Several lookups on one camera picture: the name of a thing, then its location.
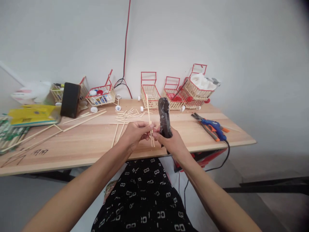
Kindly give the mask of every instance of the wooden table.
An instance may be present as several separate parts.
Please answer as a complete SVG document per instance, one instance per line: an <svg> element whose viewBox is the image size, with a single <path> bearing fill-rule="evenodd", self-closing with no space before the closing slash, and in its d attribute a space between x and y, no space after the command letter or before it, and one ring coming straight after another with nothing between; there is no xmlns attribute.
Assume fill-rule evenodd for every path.
<svg viewBox="0 0 309 232"><path fill-rule="evenodd" d="M129 110L132 107L139 110L140 106L142 106L142 101L120 100L120 105L123 111ZM21 144L14 153L10 152L0 156L0 176L92 165L111 148L117 126L115 124L109 124L116 122L115 116L117 114L115 112L115 105L108 104L106 106L99 107L99 110L101 109L106 109L107 113L81 124L67 132L61 132L38 146L25 151L24 153L19 153L17 156L12 156L21 149L29 147L30 145L47 138L49 135L56 133L58 129L56 127L52 127L42 134L29 139L24 144ZM80 115L86 113L87 111L89 111L89 109L80 112ZM158 110L150 110L150 112L153 113L150 114L151 121L159 126L160 120ZM192 112L197 112L202 117L218 121L221 125L228 127L230 132L226 133L226 136L231 147L256 143L250 135L228 119L228 117L220 112L220 110L211 104L204 104L202 109L199 111L186 109L184 112L170 112L171 126L178 130L190 152L216 150L227 147L225 142L215 142L191 116ZM71 119L63 118L58 126L64 130L88 119L89 117L66 124L62 123ZM145 114L142 117L142 120L148 121L148 115ZM27 136L30 136L44 128L46 128L46 126L31 128ZM121 125L118 127L116 139L118 138L120 131ZM139 143L138 148L130 156L130 159L133 160L162 156L167 156L166 149L164 147L161 148L158 142L155 142L155 147L151 147L150 140L143 140Z"/></svg>

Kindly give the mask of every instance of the bamboo stick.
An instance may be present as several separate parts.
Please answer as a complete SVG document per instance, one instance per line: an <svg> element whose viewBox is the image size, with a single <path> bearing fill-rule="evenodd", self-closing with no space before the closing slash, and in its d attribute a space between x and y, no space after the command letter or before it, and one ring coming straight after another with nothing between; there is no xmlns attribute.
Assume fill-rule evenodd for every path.
<svg viewBox="0 0 309 232"><path fill-rule="evenodd" d="M125 122L123 123L123 126L122 126L122 129L121 129L121 132L120 132L120 135L119 135L119 137L118 137L118 140L117 140L117 142L119 141L119 139L120 139L120 137L121 137L121 133L122 133L122 131L123 131L123 128L125 127Z"/></svg>
<svg viewBox="0 0 309 232"><path fill-rule="evenodd" d="M104 112L102 112L102 113L100 113L100 114L98 114L98 115L96 115L96 116L93 116L93 117L91 117L91 118L89 118L89 119L87 119L87 120L85 120L85 121L82 121L82 122L80 122L80 123L77 123L76 125L71 126L71 127L67 128L67 129L65 129L63 132L66 132L66 131L68 131L68 130L71 130L71 129L73 129L74 127L77 127L77 126L79 126L79 125L81 125L81 124L83 124L83 123L85 123L85 122L88 122L89 120L94 119L94 118L96 118L96 117L98 117L98 116L100 116L100 115L102 115L102 114L104 114L104 113L106 113L106 112L107 112L107 111L104 111Z"/></svg>
<svg viewBox="0 0 309 232"><path fill-rule="evenodd" d="M112 147L114 146L114 142L115 142L115 138L116 138L116 134L117 134L118 126L119 126L119 123L117 123L117 127L116 127L116 131L115 131L115 135L114 135L114 138L113 138Z"/></svg>

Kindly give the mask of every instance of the phone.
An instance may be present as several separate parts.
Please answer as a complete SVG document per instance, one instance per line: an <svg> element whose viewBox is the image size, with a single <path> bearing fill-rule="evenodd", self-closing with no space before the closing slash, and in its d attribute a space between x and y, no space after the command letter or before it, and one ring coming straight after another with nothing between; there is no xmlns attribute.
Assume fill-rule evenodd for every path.
<svg viewBox="0 0 309 232"><path fill-rule="evenodd" d="M79 99L80 85L65 82L60 115L69 118L76 118Z"/></svg>

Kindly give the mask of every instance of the miniature shopping cart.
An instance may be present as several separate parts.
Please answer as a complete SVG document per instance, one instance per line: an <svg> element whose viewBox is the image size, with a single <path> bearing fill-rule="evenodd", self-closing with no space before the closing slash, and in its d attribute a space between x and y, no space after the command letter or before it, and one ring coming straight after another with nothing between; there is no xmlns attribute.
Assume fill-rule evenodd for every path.
<svg viewBox="0 0 309 232"><path fill-rule="evenodd" d="M88 93L88 90L86 88L86 76L83 77L83 79L81 80L81 82L79 83L80 85L80 100L81 101L85 101L86 100L86 96ZM62 98L63 98L63 90L64 88L61 88L58 85L53 85L53 87L51 88L51 93L55 99L55 102L62 102Z"/></svg>
<svg viewBox="0 0 309 232"><path fill-rule="evenodd" d="M199 89L191 80L192 74L206 73L207 65L205 64L193 64L191 74L185 82L184 89L189 97L192 97L192 100L201 100L208 101L210 95L214 92L214 90L201 90Z"/></svg>
<svg viewBox="0 0 309 232"><path fill-rule="evenodd" d="M141 94L145 108L147 108L147 99L149 109L158 108L160 94L155 86L156 81L157 72L141 72Z"/></svg>
<svg viewBox="0 0 309 232"><path fill-rule="evenodd" d="M180 78L167 76L162 93L162 97L166 97L170 103L170 110L185 110L185 103L188 98L183 90L178 90Z"/></svg>
<svg viewBox="0 0 309 232"><path fill-rule="evenodd" d="M107 81L105 85L91 88L88 94L86 95L86 100L90 103L92 108L90 109L91 112L97 112L98 106L109 104L109 103L115 103L115 91L113 88L113 85L110 81L110 76L112 74L112 71L110 71Z"/></svg>

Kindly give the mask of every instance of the white wall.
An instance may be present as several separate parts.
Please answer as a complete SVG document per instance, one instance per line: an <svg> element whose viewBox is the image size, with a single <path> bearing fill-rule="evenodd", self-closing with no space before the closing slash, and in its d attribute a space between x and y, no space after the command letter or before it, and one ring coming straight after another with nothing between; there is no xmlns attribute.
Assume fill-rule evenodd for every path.
<svg viewBox="0 0 309 232"><path fill-rule="evenodd" d="M0 8L0 60L25 80L90 86L122 77L128 1L6 1ZM308 21L289 0L132 0L126 80L140 72L184 78L193 63L223 81L211 102L257 145L233 148L243 177L308 174ZM124 88L119 92L128 98Z"/></svg>

